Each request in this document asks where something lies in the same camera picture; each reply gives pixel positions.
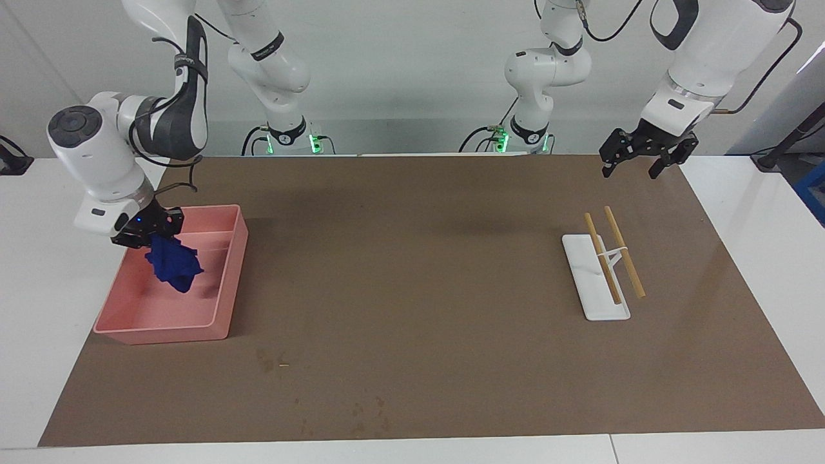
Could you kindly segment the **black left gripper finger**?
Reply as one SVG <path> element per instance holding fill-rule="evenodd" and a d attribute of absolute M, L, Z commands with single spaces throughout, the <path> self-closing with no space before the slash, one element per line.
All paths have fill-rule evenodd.
<path fill-rule="evenodd" d="M 651 179 L 657 179 L 666 168 L 676 164 L 684 164 L 692 155 L 693 150 L 698 147 L 698 144 L 699 140 L 693 131 L 688 132 L 671 148 L 662 144 L 654 144 L 654 155 L 657 156 L 657 160 L 649 168 L 648 176 Z"/>
<path fill-rule="evenodd" d="M 636 134 L 635 131 L 627 132 L 621 128 L 614 129 L 599 150 L 602 161 L 602 176 L 607 179 L 619 164 L 636 158 L 642 145 L 643 136 Z"/>

